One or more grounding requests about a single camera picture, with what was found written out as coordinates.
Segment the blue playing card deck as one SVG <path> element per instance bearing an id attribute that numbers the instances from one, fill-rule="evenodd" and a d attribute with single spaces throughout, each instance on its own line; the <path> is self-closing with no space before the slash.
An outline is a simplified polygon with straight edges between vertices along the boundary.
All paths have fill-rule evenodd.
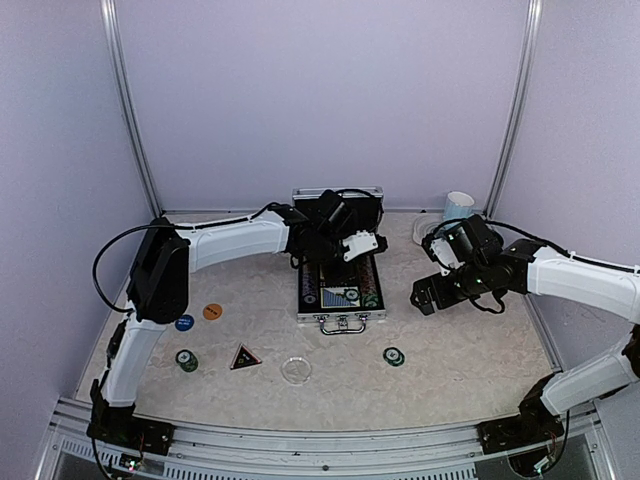
<path id="1" fill-rule="evenodd" d="M 323 287 L 320 297 L 322 308 L 355 308 L 361 299 L 357 287 Z"/>

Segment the aluminium poker case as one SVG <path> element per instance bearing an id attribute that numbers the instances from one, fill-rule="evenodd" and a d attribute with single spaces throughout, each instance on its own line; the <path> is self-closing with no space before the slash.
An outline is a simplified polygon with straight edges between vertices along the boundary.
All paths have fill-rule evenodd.
<path id="1" fill-rule="evenodd" d="M 340 244 L 332 259 L 305 257 L 297 274 L 297 321 L 315 324 L 325 336 L 364 333 L 371 321 L 386 318 L 375 256 L 386 250 L 378 234 L 384 214 L 379 186 L 337 187 L 326 196 L 323 188 L 298 188 L 293 204 L 323 220 L 332 231 L 355 239 Z"/>

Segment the green chip group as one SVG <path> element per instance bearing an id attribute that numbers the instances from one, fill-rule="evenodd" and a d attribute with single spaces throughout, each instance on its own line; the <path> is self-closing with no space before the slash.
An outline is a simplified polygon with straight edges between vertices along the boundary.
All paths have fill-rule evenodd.
<path id="1" fill-rule="evenodd" d="M 379 295 L 372 289 L 346 288 L 343 296 L 353 307 L 377 308 L 379 306 Z"/>

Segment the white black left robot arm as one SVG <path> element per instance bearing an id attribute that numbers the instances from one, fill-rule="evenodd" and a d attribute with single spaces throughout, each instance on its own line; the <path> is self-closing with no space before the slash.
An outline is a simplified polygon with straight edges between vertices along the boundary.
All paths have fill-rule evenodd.
<path id="1" fill-rule="evenodd" d="M 375 234 L 332 190 L 306 215 L 272 202 L 258 212 L 213 223 L 174 224 L 158 218 L 139 227 L 144 238 L 129 273 L 126 305 L 106 350 L 106 368 L 93 381 L 92 440 L 166 453 L 171 424 L 134 415 L 139 382 L 158 340 L 189 305 L 191 273 L 213 264 L 263 253 L 286 253 L 299 263 L 350 262 L 375 250 Z"/>

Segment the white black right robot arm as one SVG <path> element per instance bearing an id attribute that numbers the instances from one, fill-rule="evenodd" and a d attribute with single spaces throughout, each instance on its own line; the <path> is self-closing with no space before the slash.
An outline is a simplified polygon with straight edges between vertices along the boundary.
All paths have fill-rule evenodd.
<path id="1" fill-rule="evenodd" d="M 477 214 L 433 226 L 420 244 L 440 268 L 413 284 L 410 301 L 423 315 L 462 303 L 501 315 L 506 295 L 519 294 L 559 357 L 515 415 L 479 424 L 484 453 L 565 436 L 573 408 L 638 383 L 638 267 L 580 256 Z"/>

